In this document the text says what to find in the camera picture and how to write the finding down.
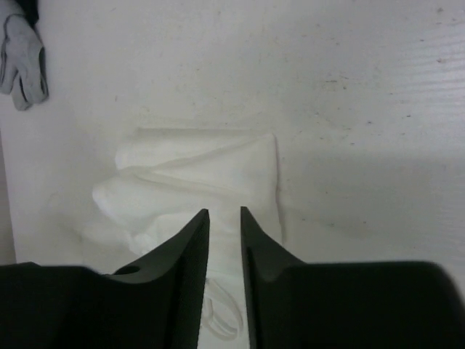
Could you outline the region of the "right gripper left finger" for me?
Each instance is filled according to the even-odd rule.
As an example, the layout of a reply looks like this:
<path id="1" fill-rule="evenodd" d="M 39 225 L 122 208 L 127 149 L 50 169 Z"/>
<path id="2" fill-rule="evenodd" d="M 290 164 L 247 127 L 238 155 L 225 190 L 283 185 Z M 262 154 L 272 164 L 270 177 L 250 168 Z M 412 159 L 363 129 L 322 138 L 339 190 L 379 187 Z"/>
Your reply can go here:
<path id="1" fill-rule="evenodd" d="M 3 348 L 195 348 L 209 213 L 112 274 L 84 266 L 1 268 Z"/>

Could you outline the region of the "white tank top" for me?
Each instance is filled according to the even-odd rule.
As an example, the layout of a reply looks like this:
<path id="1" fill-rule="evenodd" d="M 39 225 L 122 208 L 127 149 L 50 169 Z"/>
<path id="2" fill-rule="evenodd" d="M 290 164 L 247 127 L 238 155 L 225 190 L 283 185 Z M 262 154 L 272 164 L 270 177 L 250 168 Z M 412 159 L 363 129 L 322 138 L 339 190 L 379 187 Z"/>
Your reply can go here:
<path id="1" fill-rule="evenodd" d="M 240 210 L 249 208 L 271 238 L 283 240 L 274 135 L 141 129 L 118 147 L 115 163 L 116 174 L 93 188 L 102 217 L 86 236 L 143 256 L 207 209 L 209 259 L 199 345 L 247 348 Z"/>

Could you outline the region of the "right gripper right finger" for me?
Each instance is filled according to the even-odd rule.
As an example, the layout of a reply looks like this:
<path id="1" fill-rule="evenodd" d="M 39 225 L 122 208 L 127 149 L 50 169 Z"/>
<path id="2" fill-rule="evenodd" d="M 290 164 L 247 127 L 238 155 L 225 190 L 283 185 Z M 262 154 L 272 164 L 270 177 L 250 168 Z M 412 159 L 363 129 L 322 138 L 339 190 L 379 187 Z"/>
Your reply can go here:
<path id="1" fill-rule="evenodd" d="M 252 348 L 462 348 L 464 302 L 432 262 L 308 264 L 240 210 Z"/>

